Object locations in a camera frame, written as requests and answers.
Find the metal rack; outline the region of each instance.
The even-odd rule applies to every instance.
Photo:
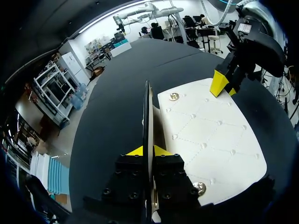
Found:
[[[54,120],[54,122],[56,121],[58,125],[64,119],[68,121],[70,120],[68,116],[71,112],[72,104],[70,103],[68,96],[72,92],[75,92],[74,87],[65,77],[67,72],[61,72],[58,66],[50,61],[46,66],[46,70],[38,77],[34,78],[39,97],[46,99],[53,110],[57,112],[51,119]]]

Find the water bottle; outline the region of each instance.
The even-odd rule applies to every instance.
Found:
[[[81,85],[76,89],[75,95],[79,97],[81,100],[86,100],[85,89],[81,87]]]
[[[81,100],[81,98],[79,98],[75,94],[72,94],[71,95],[71,104],[73,104],[74,108],[78,111],[82,108],[83,101]]]

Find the office chair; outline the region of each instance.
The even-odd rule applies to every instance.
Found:
[[[183,18],[183,20],[185,21],[187,28],[188,27],[196,27],[196,24],[191,17],[185,17],[185,18]]]
[[[216,47],[216,41],[220,42],[220,37],[217,35],[217,30],[215,29],[215,35],[209,35],[208,39],[213,41],[214,47],[211,48],[211,51],[214,52],[215,54],[218,54],[219,52],[221,52],[223,54],[223,51],[220,50],[220,48]]]
[[[154,27],[150,30],[151,35],[154,39],[163,40],[164,34],[161,27]]]

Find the white cabinet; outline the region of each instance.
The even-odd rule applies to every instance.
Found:
[[[87,85],[89,83],[89,79],[86,76],[85,72],[83,72],[82,70],[80,70],[76,75],[75,78],[82,84]]]
[[[76,74],[78,71],[81,70],[79,63],[77,62],[77,60],[75,59],[74,55],[71,52],[62,55],[62,59],[65,61],[65,64],[67,65],[67,69],[72,74]]]
[[[60,64],[64,69],[67,69],[74,79],[77,80],[76,82],[85,85],[89,83],[89,78],[87,77],[85,71],[81,69],[81,66],[71,52],[62,55],[61,59],[58,61],[58,64]]]

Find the monitor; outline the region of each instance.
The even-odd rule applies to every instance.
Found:
[[[193,16],[193,19],[195,20],[195,22],[201,22],[201,16],[199,15]]]

